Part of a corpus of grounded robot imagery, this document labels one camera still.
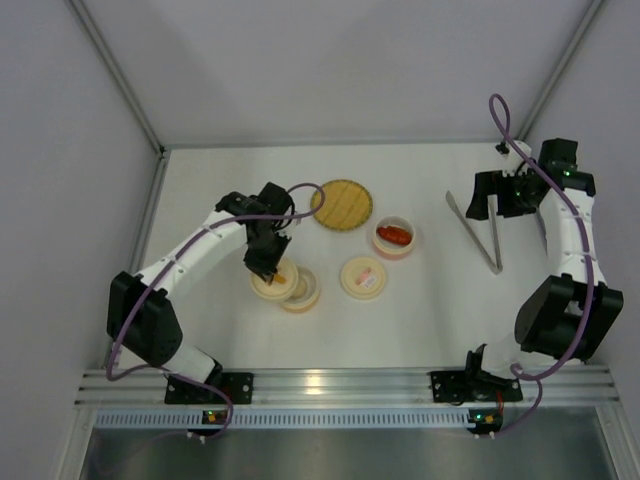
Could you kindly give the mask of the round bamboo plate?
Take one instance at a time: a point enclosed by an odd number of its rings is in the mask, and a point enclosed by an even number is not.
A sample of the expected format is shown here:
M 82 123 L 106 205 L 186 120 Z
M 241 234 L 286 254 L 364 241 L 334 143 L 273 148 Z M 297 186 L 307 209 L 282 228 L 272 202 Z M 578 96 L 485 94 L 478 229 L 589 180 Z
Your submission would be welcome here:
M 348 179 L 335 179 L 321 186 L 324 203 L 319 207 L 321 194 L 316 192 L 310 200 L 315 211 L 314 220 L 335 232 L 348 232 L 363 226 L 372 216 L 374 201 L 371 193 L 360 183 Z

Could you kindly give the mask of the right pink lunch container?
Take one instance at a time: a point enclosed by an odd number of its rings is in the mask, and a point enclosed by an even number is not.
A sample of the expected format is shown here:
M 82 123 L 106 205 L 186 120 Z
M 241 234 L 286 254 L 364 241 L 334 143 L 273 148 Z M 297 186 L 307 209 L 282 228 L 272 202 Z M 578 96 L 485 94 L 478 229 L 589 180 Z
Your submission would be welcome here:
M 400 227 L 410 232 L 413 236 L 413 240 L 411 244 L 407 246 L 399 246 L 399 245 L 394 245 L 392 243 L 389 243 L 385 240 L 382 240 L 377 235 L 376 230 L 378 227 L 383 227 L 388 225 Z M 417 237 L 418 235 L 416 233 L 416 230 L 413 224 L 409 220 L 397 215 L 387 215 L 387 216 L 381 217 L 375 223 L 372 230 L 371 243 L 373 245 L 374 250 L 382 258 L 385 258 L 388 260 L 401 260 L 403 258 L 406 258 L 411 253 L 411 251 L 413 250 L 414 246 L 417 243 Z

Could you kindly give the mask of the right aluminium frame post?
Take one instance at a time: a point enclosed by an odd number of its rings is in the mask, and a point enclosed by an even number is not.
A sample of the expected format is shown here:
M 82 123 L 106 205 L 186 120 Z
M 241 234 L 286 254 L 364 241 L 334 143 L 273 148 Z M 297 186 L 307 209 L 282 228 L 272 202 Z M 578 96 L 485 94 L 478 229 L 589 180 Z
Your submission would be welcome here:
M 569 72 L 574 59 L 579 54 L 580 49 L 606 10 L 608 4 L 609 1 L 606 0 L 591 0 L 587 2 L 585 8 L 575 21 L 575 24 L 569 30 L 569 36 L 552 63 L 551 69 L 546 75 L 539 91 L 534 96 L 534 101 L 527 110 L 527 114 L 517 130 L 517 140 L 524 142 L 529 140 L 529 137 L 541 120 L 554 93 Z

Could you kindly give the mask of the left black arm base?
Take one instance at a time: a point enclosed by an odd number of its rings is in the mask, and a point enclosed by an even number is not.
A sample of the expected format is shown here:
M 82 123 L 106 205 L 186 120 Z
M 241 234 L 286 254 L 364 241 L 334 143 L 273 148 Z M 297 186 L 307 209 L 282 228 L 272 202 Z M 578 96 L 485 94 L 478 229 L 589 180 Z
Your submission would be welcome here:
M 234 405 L 252 403 L 254 375 L 250 372 L 213 373 L 205 381 L 222 392 Z M 223 405 L 226 401 L 217 393 L 178 379 L 174 375 L 167 377 L 164 403 L 168 405 Z

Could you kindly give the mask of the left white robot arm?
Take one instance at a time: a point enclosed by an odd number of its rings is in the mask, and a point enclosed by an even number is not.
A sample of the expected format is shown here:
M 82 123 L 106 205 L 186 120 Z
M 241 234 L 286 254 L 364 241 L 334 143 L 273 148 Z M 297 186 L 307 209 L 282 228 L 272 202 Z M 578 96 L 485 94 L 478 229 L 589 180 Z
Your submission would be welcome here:
M 290 243 L 285 216 L 294 212 L 289 192 L 271 182 L 257 195 L 231 192 L 169 254 L 138 273 L 119 273 L 110 285 L 107 313 L 113 346 L 125 347 L 149 367 L 218 386 L 222 365 L 186 342 L 174 303 L 238 250 L 245 251 L 245 267 L 272 284 Z

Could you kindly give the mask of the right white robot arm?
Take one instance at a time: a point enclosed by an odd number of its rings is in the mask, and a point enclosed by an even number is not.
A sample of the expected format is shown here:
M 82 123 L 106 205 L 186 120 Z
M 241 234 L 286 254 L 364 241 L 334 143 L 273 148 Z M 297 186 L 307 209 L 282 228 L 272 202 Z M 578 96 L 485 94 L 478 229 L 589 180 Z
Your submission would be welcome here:
M 483 345 L 484 370 L 508 375 L 512 364 L 526 369 L 565 353 L 589 360 L 623 305 L 608 287 L 593 238 L 596 188 L 577 164 L 573 140 L 543 142 L 536 169 L 476 174 L 466 218 L 493 221 L 535 214 L 544 235 L 548 277 L 518 311 L 513 333 Z

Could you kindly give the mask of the aluminium frame post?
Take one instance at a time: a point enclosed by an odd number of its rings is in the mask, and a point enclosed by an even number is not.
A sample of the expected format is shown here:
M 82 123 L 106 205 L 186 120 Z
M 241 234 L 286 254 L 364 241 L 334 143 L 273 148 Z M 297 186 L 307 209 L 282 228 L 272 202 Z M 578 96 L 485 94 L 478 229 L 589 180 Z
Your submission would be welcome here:
M 159 140 L 138 95 L 129 82 L 120 62 L 113 53 L 86 2 L 81 0 L 67 0 L 65 1 L 65 5 L 93 48 L 98 60 L 106 69 L 108 76 L 111 78 L 111 81 L 133 116 L 137 126 L 141 129 L 147 143 L 156 156 L 162 158 L 166 149 Z
M 585 8 L 575 21 L 575 24 L 569 30 L 569 36 L 552 63 L 551 69 L 546 75 L 539 91 L 534 96 L 534 101 L 527 110 L 527 114 L 517 130 L 517 140 L 524 142 L 529 140 L 529 137 L 541 120 L 554 93 L 569 72 L 574 59 L 579 54 L 580 49 L 606 10 L 608 4 L 609 1 L 606 0 L 591 0 L 587 2 Z

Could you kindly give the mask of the left orange lunch container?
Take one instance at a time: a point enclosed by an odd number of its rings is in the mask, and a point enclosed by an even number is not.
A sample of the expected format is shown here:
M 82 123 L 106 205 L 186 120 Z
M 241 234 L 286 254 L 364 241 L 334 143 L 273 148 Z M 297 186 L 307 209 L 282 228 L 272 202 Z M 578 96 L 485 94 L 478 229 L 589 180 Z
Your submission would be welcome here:
M 297 265 L 298 281 L 293 294 L 280 304 L 290 313 L 304 313 L 313 308 L 321 294 L 321 285 L 317 275 L 308 267 Z

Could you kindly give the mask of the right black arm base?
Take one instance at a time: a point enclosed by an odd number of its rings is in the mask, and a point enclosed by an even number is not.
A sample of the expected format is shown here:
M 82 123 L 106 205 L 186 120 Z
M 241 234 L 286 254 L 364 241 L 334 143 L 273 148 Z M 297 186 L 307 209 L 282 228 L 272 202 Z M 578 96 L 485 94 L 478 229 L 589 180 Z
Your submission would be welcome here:
M 523 393 L 516 379 L 479 371 L 441 370 L 429 373 L 435 403 L 520 402 Z

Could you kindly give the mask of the aluminium front rail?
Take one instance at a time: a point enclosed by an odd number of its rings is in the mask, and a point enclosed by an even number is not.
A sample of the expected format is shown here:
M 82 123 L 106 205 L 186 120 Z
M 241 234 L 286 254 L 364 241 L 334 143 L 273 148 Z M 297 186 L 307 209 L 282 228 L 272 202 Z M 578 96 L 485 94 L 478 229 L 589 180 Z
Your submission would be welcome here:
M 251 406 L 266 408 L 427 407 L 435 403 L 429 371 L 391 369 L 256 369 Z M 75 395 L 79 407 L 156 407 L 164 404 L 167 378 L 154 370 L 109 381 L 102 370 L 86 371 Z M 578 365 L 542 381 L 544 406 L 617 403 L 608 368 Z

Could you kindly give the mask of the left aluminium frame post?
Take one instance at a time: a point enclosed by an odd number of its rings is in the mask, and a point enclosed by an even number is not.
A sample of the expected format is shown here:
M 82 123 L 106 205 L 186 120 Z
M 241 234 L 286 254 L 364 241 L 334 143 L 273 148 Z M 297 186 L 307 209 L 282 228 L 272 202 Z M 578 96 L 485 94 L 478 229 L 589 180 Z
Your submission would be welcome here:
M 65 5 L 93 48 L 98 60 L 106 69 L 108 76 L 111 78 L 111 81 L 133 116 L 137 126 L 141 129 L 147 143 L 156 156 L 162 158 L 166 149 L 159 140 L 138 95 L 129 82 L 120 62 L 113 53 L 86 2 L 81 0 L 67 0 L 65 1 Z

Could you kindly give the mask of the red sausage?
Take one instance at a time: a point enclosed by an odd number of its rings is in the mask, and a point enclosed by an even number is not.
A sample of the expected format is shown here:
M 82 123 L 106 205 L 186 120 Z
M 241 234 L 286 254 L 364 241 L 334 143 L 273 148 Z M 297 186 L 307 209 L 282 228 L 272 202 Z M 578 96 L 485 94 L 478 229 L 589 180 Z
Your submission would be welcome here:
M 410 245 L 413 240 L 410 232 L 393 225 L 378 227 L 376 233 L 382 240 L 399 246 Z

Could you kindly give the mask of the cream lid orange handle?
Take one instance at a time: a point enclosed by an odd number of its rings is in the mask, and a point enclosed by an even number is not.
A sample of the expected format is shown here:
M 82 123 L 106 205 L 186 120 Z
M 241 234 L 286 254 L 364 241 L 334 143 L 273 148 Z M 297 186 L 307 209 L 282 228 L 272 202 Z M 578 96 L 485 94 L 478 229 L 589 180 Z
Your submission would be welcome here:
M 258 275 L 251 273 L 249 285 L 259 297 L 281 303 L 289 299 L 297 288 L 299 273 L 296 264 L 289 258 L 283 258 L 271 282 L 266 282 Z

